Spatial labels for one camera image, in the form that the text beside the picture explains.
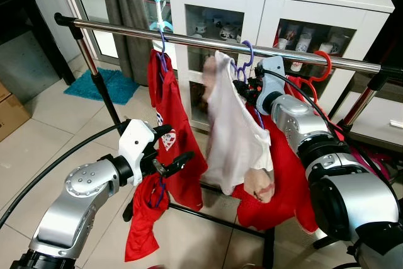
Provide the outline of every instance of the cabinet handle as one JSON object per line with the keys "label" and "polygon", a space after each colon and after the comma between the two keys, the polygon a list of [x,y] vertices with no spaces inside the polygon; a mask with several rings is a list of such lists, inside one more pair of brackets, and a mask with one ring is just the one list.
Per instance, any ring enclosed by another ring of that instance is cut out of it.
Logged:
{"label": "cabinet handle", "polygon": [[400,129],[403,129],[403,122],[399,122],[399,121],[395,121],[395,120],[391,120],[389,122],[390,126],[394,126],[394,127],[398,127]]}

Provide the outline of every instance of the black rack leg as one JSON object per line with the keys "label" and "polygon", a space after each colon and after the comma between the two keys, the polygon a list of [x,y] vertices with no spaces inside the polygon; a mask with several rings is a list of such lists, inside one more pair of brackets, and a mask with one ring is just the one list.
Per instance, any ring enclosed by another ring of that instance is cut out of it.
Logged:
{"label": "black rack leg", "polygon": [[263,262],[265,269],[272,269],[275,259],[275,228],[266,230],[264,233]]}
{"label": "black rack leg", "polygon": [[318,239],[317,241],[315,241],[313,243],[313,247],[315,249],[321,249],[323,247],[326,247],[326,246],[333,244],[335,242],[338,242],[338,241],[339,241],[338,239],[333,239],[329,236],[325,236],[323,239]]}

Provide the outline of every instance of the tile floor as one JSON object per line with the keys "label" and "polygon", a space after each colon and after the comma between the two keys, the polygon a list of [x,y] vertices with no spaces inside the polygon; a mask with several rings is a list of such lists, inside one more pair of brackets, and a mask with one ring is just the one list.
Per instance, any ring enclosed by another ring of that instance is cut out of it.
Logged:
{"label": "tile floor", "polygon": [[[75,75],[80,76],[84,68]],[[0,214],[49,163],[112,124],[102,102],[63,94],[66,87],[59,81],[31,100],[26,107],[33,113],[32,119],[0,142]],[[122,118],[141,118],[156,124],[147,88],[140,87],[127,105],[116,109]],[[196,138],[204,149],[207,137],[197,133]],[[91,163],[108,153],[116,154],[117,147],[117,132],[99,138],[66,159],[28,194],[0,231],[0,268],[9,268],[26,251],[43,213],[62,190],[66,174],[79,164]],[[246,263],[262,262],[261,238],[170,209],[154,226],[160,248],[139,261],[124,263],[129,223],[122,220],[121,214],[132,195],[130,186],[121,188],[99,210],[76,262],[78,268],[148,268],[163,264],[170,269],[240,269]],[[202,211],[236,221],[237,200],[212,192],[203,195]],[[276,228],[275,268],[327,269],[353,261],[342,243],[319,251],[312,249],[311,244],[323,236],[320,232],[304,233],[293,219],[284,222]]]}

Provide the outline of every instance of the robotic arm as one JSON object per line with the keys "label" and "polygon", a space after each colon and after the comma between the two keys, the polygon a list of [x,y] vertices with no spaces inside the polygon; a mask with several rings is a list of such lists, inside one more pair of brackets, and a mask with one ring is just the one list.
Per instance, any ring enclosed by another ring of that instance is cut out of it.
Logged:
{"label": "robotic arm", "polygon": [[260,84],[261,91],[234,84],[261,114],[271,115],[301,159],[320,229],[352,242],[350,252],[362,268],[403,268],[403,229],[389,187],[357,162],[312,107],[285,94],[284,81],[267,70],[284,76],[282,58],[264,59],[255,69],[258,80],[252,83]]}
{"label": "robotic arm", "polygon": [[141,120],[132,120],[119,140],[119,156],[109,154],[73,170],[62,193],[43,216],[29,250],[13,262],[11,269],[74,269],[95,214],[121,186],[137,186],[143,177],[155,172],[167,178],[193,157],[192,152],[186,152],[167,167],[156,160],[154,144],[171,129],[169,125],[153,129]]}

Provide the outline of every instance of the white shirt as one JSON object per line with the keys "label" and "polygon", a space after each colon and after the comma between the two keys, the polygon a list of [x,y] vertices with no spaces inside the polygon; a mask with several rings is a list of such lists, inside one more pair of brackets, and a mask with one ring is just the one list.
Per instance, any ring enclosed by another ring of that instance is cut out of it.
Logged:
{"label": "white shirt", "polygon": [[204,179],[230,195],[250,168],[273,170],[270,135],[254,121],[232,84],[233,59],[216,51],[215,60],[215,86],[207,100],[211,129]]}

